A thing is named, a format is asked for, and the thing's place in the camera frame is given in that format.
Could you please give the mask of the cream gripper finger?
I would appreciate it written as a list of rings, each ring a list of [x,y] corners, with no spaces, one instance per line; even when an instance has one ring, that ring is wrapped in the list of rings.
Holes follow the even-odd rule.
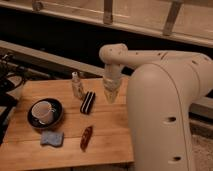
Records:
[[[108,101],[110,104],[112,104],[112,103],[115,102],[116,97],[117,97],[117,95],[118,95],[118,91],[109,91],[109,90],[105,90],[104,93],[105,93],[105,96],[106,96],[107,101]]]

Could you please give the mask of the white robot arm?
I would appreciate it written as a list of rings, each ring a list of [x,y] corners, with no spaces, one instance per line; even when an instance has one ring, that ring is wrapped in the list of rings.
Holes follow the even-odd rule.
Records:
[[[197,52],[130,50],[104,45],[107,91],[120,87],[124,67],[129,77],[126,104],[134,171],[196,171],[189,108],[213,90],[213,59]]]

